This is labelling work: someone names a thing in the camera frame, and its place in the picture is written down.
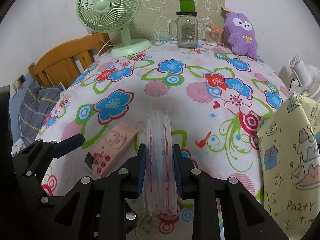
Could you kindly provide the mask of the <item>green cartoon board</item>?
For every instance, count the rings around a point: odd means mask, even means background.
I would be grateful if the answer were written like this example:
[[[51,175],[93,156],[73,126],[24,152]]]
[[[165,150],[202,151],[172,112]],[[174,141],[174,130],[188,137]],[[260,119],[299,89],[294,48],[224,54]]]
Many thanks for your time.
[[[132,39],[164,40],[171,38],[169,23],[176,20],[181,0],[139,0],[138,11],[129,23]],[[203,38],[205,27],[222,28],[224,17],[221,7],[226,0],[191,0],[195,3],[198,37]]]

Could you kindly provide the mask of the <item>clear plastic package red stripes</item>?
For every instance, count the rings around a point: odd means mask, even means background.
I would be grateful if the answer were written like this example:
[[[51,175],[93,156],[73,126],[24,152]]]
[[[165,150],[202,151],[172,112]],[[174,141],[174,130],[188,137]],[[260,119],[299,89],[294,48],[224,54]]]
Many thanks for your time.
[[[172,219],[179,208],[168,111],[147,114],[145,135],[145,203],[151,215]]]

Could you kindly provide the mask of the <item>green desk fan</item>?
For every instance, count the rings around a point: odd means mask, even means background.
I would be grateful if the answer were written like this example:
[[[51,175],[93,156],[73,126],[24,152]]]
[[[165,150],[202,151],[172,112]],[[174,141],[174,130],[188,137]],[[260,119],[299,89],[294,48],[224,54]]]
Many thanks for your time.
[[[76,13],[79,21],[91,31],[120,31],[122,42],[111,49],[111,56],[129,56],[152,46],[145,38],[130,36],[129,23],[137,14],[139,3],[140,0],[77,0]]]

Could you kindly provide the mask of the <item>cotton swab jar orange lid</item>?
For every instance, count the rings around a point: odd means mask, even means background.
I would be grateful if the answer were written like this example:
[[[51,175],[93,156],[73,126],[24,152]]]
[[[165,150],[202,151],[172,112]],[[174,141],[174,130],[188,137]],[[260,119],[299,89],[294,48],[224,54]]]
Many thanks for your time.
[[[205,42],[209,46],[217,46],[222,40],[223,29],[206,26],[205,28]]]

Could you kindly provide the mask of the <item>floral tablecloth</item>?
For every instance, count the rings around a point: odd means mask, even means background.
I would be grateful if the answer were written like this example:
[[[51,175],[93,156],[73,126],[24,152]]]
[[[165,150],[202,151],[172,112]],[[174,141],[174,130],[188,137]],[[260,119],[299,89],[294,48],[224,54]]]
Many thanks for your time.
[[[89,174],[85,156],[121,121],[137,134],[120,158],[106,162],[118,168],[136,155],[140,144],[157,139],[147,135],[146,122],[162,112],[170,119],[163,133],[196,168],[222,180],[234,177],[262,200],[257,130],[289,95],[262,59],[203,42],[181,49],[170,39],[153,41],[149,49],[129,56],[81,59],[82,72],[70,60],[46,71],[66,90],[38,138],[62,141],[78,133],[85,138],[80,148],[50,164],[42,181],[49,195],[63,196]]]

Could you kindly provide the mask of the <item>glass mason jar mug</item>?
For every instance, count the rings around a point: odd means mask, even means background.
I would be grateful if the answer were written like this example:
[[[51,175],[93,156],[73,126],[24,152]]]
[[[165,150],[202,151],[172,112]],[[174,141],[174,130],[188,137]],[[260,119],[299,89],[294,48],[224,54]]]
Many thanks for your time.
[[[177,41],[177,46],[194,49],[198,42],[198,22],[196,12],[176,12],[176,20],[169,23],[169,34]]]

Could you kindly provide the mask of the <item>purple plush toy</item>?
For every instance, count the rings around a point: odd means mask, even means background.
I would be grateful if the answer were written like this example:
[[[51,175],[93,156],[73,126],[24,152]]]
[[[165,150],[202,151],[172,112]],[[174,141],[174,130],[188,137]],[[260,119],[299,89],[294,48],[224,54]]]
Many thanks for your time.
[[[225,14],[225,30],[228,33],[228,43],[236,55],[258,58],[258,43],[255,31],[249,19],[243,13],[227,12]]]

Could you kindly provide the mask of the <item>green cylinder cap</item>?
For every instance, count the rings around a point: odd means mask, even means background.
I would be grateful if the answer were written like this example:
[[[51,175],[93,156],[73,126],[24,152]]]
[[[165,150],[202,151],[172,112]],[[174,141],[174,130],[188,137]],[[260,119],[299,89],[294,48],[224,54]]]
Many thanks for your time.
[[[194,0],[180,0],[180,12],[195,12]]]

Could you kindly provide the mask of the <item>yellow cartoon fabric bag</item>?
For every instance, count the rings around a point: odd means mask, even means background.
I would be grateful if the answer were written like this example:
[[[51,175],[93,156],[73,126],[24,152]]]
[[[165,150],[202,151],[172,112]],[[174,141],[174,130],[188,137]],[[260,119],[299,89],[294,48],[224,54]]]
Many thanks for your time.
[[[292,94],[257,132],[263,206],[289,239],[319,213],[319,102]]]

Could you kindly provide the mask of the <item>wall power outlet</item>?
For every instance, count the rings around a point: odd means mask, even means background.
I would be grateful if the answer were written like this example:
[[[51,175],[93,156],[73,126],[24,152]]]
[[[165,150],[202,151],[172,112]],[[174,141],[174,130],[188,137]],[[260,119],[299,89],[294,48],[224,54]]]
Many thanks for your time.
[[[14,84],[12,85],[14,90],[17,92],[22,86],[23,84],[25,83],[26,81],[26,78],[25,76],[22,74],[15,82]]]

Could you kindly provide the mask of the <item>grey plaid pillow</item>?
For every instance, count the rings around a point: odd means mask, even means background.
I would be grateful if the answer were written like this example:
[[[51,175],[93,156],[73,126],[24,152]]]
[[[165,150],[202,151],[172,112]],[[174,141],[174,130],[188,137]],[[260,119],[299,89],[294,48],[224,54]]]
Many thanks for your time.
[[[63,90],[61,85],[45,88],[37,81],[29,85],[18,111],[18,131],[25,145],[35,141]]]

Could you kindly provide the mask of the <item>white floor fan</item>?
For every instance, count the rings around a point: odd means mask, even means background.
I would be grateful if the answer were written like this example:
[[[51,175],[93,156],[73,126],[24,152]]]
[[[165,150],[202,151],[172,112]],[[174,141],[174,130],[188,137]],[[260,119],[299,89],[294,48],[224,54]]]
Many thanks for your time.
[[[289,61],[293,81],[289,91],[319,102],[319,68],[307,65],[298,55]]]

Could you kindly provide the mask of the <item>blue bed sheet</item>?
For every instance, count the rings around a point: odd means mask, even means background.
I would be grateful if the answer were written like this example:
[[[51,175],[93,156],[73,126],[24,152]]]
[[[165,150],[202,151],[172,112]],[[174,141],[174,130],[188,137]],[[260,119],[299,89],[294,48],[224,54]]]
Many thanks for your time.
[[[22,148],[24,148],[25,144],[21,139],[21,135],[19,132],[21,122],[20,122],[20,115],[19,109],[25,94],[28,91],[29,86],[33,82],[33,78],[29,78],[25,81],[25,83],[20,87],[12,98],[9,101],[9,112],[10,112],[10,121],[11,121],[11,133],[13,139],[13,145],[11,149],[11,155],[14,156],[16,153],[19,152]]]

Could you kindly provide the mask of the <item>pink wet wipes pack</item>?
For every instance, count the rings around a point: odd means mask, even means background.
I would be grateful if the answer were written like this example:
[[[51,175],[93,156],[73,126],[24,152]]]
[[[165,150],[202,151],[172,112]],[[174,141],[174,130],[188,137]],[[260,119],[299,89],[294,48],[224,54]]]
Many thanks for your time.
[[[114,126],[98,145],[88,152],[85,165],[95,178],[103,178],[127,149],[138,130],[125,122]]]

